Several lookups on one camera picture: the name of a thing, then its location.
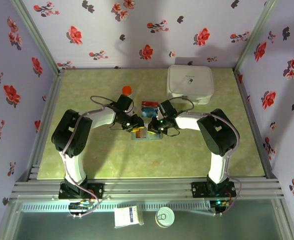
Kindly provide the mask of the aluminium frame rail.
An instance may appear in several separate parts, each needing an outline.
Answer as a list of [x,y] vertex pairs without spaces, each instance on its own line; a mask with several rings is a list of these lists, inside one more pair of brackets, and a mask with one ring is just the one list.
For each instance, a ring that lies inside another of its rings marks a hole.
[[193,198],[191,183],[205,182],[204,177],[90,179],[104,184],[102,200],[115,201],[188,201],[188,200],[261,200],[282,199],[283,190],[275,178],[241,177],[234,181],[236,197]]

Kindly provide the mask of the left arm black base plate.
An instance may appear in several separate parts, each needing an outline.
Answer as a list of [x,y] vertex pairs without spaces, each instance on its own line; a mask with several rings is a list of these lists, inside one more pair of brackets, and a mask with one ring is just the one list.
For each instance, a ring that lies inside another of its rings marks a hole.
[[[104,194],[104,184],[103,183],[88,183],[86,189],[95,194],[99,200],[102,199]],[[90,199],[92,194],[89,194],[76,186],[70,187],[65,182],[60,183],[60,189],[58,193],[59,200],[75,200],[75,199]]]

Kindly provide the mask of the clear acrylic box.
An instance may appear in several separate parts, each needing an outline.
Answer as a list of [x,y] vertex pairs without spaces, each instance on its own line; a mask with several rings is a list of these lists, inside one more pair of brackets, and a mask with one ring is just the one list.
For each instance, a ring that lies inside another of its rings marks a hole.
[[152,118],[158,115],[159,103],[156,101],[145,101],[141,102],[141,115],[143,118]]

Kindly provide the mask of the orange-capped pill bottle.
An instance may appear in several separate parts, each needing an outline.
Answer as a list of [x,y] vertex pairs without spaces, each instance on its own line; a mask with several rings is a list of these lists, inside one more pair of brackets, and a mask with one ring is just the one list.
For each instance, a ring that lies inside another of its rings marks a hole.
[[131,86],[124,86],[122,88],[122,94],[128,98],[130,98],[131,100],[133,100],[133,91],[132,91],[132,88]]

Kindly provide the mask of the white zipper pouch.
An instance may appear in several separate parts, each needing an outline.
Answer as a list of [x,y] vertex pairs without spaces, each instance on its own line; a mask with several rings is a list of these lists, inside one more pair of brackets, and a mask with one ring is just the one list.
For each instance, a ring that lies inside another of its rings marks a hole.
[[212,71],[207,66],[172,65],[167,71],[167,98],[181,103],[186,97],[195,105],[206,105],[214,94]]

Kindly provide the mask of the blue VIP credit card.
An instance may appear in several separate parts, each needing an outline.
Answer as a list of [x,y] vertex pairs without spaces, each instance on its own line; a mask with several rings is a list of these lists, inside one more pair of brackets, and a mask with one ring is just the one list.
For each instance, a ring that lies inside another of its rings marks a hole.
[[143,118],[156,117],[157,108],[143,107],[141,109],[141,114]]

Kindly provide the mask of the aluminium corner post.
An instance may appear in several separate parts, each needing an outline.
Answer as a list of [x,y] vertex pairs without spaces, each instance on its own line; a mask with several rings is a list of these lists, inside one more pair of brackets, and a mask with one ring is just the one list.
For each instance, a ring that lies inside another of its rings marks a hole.
[[240,68],[242,67],[242,65],[244,64],[244,62],[246,61],[246,58],[249,55],[249,51],[251,49],[251,47],[254,45],[254,42],[258,39],[261,31],[263,30],[266,22],[268,21],[269,17],[271,16],[273,9],[275,8],[275,6],[277,5],[277,3],[279,2],[279,0],[267,0],[263,11],[260,15],[260,17],[258,18],[258,21],[256,22],[252,32],[250,33],[248,42],[246,43],[243,51],[240,54],[240,57],[238,58],[235,67],[233,68],[233,72],[234,74],[236,74],[237,71],[240,70]]
[[51,70],[55,73],[56,76],[59,76],[60,70],[57,67],[54,58],[49,51],[49,48],[47,47],[43,37],[40,34],[40,31],[38,30],[34,20],[32,19],[31,15],[29,14],[25,4],[22,0],[10,0],[13,7],[19,14],[21,20],[23,21],[24,25],[26,26],[27,30],[31,34],[34,42],[36,43],[38,49],[42,53],[43,57],[49,64]]

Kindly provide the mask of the white paper packet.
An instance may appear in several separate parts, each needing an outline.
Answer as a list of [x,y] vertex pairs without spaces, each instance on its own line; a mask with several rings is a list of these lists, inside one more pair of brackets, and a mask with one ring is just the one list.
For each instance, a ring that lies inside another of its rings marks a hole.
[[123,228],[131,225],[144,225],[141,209],[134,205],[116,208],[114,210],[115,228]]

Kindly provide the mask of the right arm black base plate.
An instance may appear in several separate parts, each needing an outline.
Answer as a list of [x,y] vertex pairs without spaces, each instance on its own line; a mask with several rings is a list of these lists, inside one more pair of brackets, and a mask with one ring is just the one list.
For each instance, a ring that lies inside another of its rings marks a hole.
[[219,184],[214,182],[192,182],[191,192],[193,198],[234,198],[237,195],[232,181]]

